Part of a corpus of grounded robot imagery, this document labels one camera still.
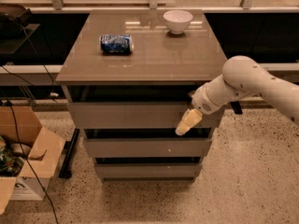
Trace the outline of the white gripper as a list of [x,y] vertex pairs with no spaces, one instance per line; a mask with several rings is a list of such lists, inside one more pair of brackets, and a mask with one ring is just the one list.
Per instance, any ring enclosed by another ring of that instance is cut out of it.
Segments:
[[195,91],[189,92],[188,95],[192,98],[192,106],[194,109],[187,109],[184,113],[176,128],[176,135],[179,136],[184,135],[197,125],[202,120],[203,114],[211,115],[224,106],[224,103],[216,104],[208,97],[207,84],[199,87]]

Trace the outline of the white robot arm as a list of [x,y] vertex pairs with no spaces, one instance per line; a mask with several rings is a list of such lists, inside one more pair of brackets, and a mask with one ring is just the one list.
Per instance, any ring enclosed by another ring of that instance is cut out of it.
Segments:
[[228,103],[258,95],[282,115],[299,125],[299,86],[271,75],[247,56],[228,59],[220,76],[205,83],[192,95],[192,108],[184,113],[176,128],[182,136],[204,115],[211,115]]

